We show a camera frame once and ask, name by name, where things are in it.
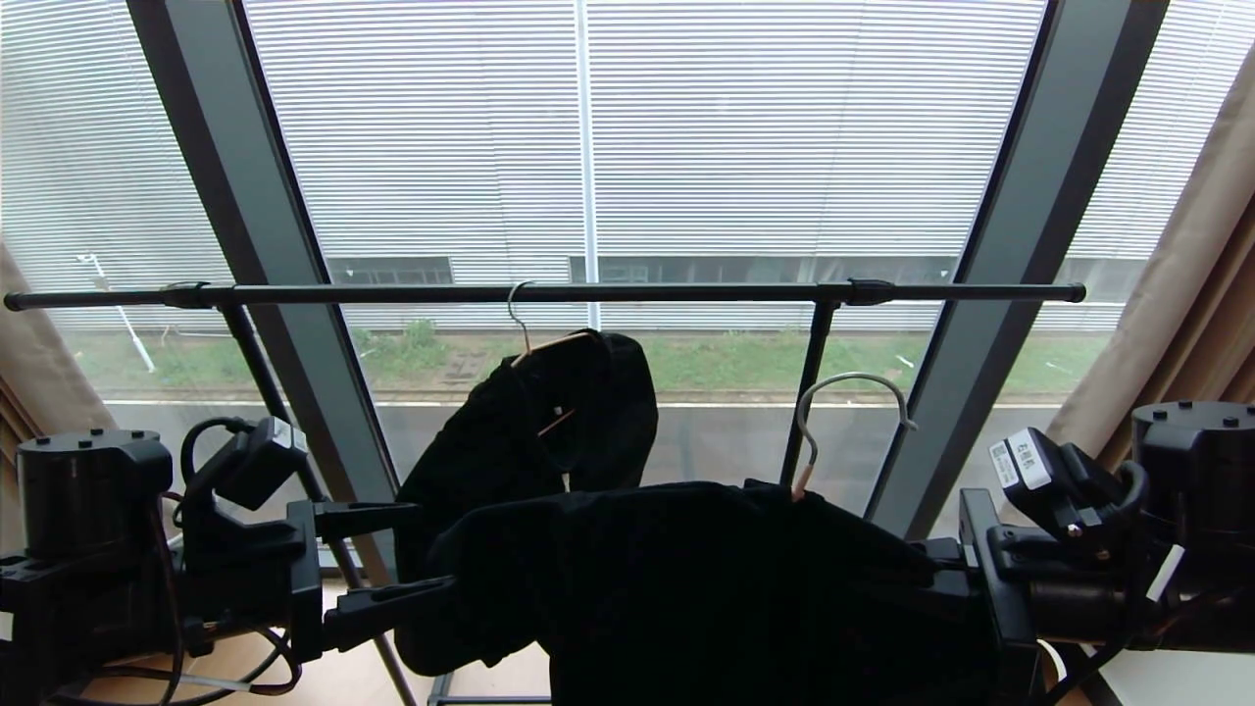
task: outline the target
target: corrugated metal wall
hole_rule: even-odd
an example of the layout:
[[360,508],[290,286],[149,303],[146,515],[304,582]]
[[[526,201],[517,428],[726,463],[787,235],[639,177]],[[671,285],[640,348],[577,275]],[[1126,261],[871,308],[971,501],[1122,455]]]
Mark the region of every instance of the corrugated metal wall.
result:
[[[589,83],[575,13],[589,20]],[[458,282],[566,281],[624,255],[961,250],[1042,1],[248,0],[324,252],[447,256]],[[123,0],[3,0],[5,240],[40,290],[230,281]],[[1173,3],[1072,256],[1155,246],[1255,34],[1255,4]],[[582,140],[579,97],[592,130]],[[1047,305],[1109,330],[1119,305]],[[108,310],[67,325],[117,326]],[[808,306],[615,303],[607,327],[804,325]],[[838,312],[927,329],[930,302]],[[217,325],[144,308],[139,325]],[[353,307],[354,325],[508,325],[503,306]],[[584,305],[528,305],[569,327]]]

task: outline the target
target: street lamp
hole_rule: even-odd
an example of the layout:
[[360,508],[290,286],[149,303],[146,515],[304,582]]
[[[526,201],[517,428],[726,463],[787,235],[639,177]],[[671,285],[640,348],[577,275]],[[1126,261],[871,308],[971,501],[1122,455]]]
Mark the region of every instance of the street lamp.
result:
[[[104,273],[104,267],[100,266],[100,260],[95,256],[95,252],[75,255],[74,258],[84,265],[94,266],[97,276],[93,277],[93,281],[95,282],[95,287],[102,291],[109,291],[109,276]],[[139,351],[139,357],[144,360],[144,366],[148,367],[148,372],[154,372],[157,366],[153,365],[152,357],[148,356],[148,349],[144,347],[144,341],[139,340],[139,335],[136,332],[136,326],[131,325],[131,317],[127,316],[127,311],[122,306],[115,306],[115,308],[118,310],[118,315],[122,316],[122,322],[127,326],[127,332],[131,334],[131,342],[136,345],[136,350]]]

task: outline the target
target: grass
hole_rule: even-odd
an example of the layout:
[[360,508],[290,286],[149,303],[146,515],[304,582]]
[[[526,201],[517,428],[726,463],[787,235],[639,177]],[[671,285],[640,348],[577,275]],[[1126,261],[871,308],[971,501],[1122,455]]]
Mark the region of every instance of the grass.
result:
[[[516,334],[439,334],[429,321],[404,331],[355,330],[363,372],[375,391],[469,390],[501,359],[518,351]],[[543,340],[545,334],[537,334]],[[806,351],[806,334],[643,332],[640,340],[659,393],[791,393]],[[113,332],[67,336],[88,379],[103,391],[245,391],[248,370],[227,336],[146,335],[157,372],[149,375],[131,339]],[[1029,337],[1003,390],[1013,396],[1071,393],[1106,344],[1099,334],[1035,334]],[[860,370],[886,376],[904,389],[915,382],[926,334],[830,336],[822,374]],[[868,390],[851,381],[843,390]]]

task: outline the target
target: robotic arm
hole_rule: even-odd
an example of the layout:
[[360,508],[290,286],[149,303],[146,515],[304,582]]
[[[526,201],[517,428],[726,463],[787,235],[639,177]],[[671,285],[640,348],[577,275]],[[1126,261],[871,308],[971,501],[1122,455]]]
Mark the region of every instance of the robotic arm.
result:
[[[215,425],[233,436],[193,470],[191,446]],[[959,538],[919,544],[949,569],[910,601],[991,637],[995,703],[1025,702],[1039,680],[1038,638],[1103,647],[1037,703],[1058,701],[1123,648],[1255,653],[1247,591],[1255,586],[1255,406],[1155,405],[1135,411],[1133,428],[1133,459],[1119,478],[1035,430],[994,445],[1003,492],[1038,527],[1001,524],[990,494],[969,489]],[[305,454],[300,433],[275,419],[197,425],[179,455],[187,488],[176,513],[179,543],[167,542],[157,514],[173,479],[157,435],[93,430],[23,444],[29,547],[0,556],[0,611],[14,614],[11,640],[0,641],[0,702],[83,705],[59,690],[117,675],[110,662],[205,655],[215,641],[245,632],[270,635],[270,662],[284,657],[294,678],[238,688],[281,693],[300,665],[323,652],[438,613],[449,577],[350,592],[321,611],[319,539],[415,523],[418,507],[299,502],[286,519],[257,524],[218,509],[216,498],[260,508]],[[269,633],[274,626],[286,636]],[[168,675],[172,683],[178,671]]]

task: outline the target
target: clothes hanger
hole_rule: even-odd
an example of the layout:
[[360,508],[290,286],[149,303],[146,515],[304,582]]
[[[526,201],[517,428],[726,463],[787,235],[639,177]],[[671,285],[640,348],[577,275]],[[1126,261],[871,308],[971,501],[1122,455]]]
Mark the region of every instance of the clothes hanger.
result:
[[814,472],[814,461],[820,458],[820,445],[814,443],[814,436],[811,430],[806,426],[806,414],[804,411],[811,406],[811,399],[820,390],[843,380],[870,380],[877,382],[889,389],[897,400],[897,424],[906,428],[907,430],[917,430],[919,425],[911,421],[910,416],[906,414],[906,396],[902,395],[902,390],[894,385],[894,381],[881,377],[873,374],[861,374],[861,372],[848,372],[832,376],[830,379],[821,380],[820,382],[806,389],[802,398],[797,400],[797,408],[793,410],[793,419],[797,421],[797,429],[801,430],[802,436],[806,438],[806,443],[811,446],[811,459],[806,463],[806,468],[802,469],[802,475],[798,477],[797,483],[793,485],[793,502],[797,503],[806,495],[806,484],[811,480],[811,474]]
[[[576,332],[576,334],[571,334],[571,335],[563,335],[562,337],[558,337],[557,340],[551,340],[548,342],[542,342],[542,344],[537,345],[536,347],[532,347],[532,337],[527,332],[527,324],[525,324],[523,319],[518,317],[518,313],[515,312],[515,293],[520,288],[522,288],[523,285],[526,285],[526,283],[536,283],[536,282],[533,280],[523,280],[523,281],[516,283],[515,286],[510,287],[510,293],[506,296],[506,312],[510,315],[511,319],[513,319],[513,321],[516,324],[518,324],[518,327],[523,329],[523,351],[521,352],[520,356],[515,357],[515,360],[511,361],[511,364],[510,364],[511,369],[517,369],[518,364],[521,364],[523,361],[523,359],[527,359],[528,356],[531,356],[532,352],[536,351],[536,350],[543,350],[546,347],[550,347],[552,345],[557,345],[558,342],[562,342],[562,341],[566,341],[566,340],[575,340],[577,337],[592,337],[591,334],[589,334],[586,331],[581,331],[581,332]],[[566,421],[567,419],[570,419],[571,415],[575,414],[575,409],[565,410],[563,411],[561,408],[556,408],[553,410],[553,413],[557,415],[557,419],[553,420],[552,423],[550,423],[548,425],[546,425],[541,431],[536,433],[537,438],[545,436],[546,434],[550,433],[550,430],[552,430],[557,425],[560,425],[563,421]]]

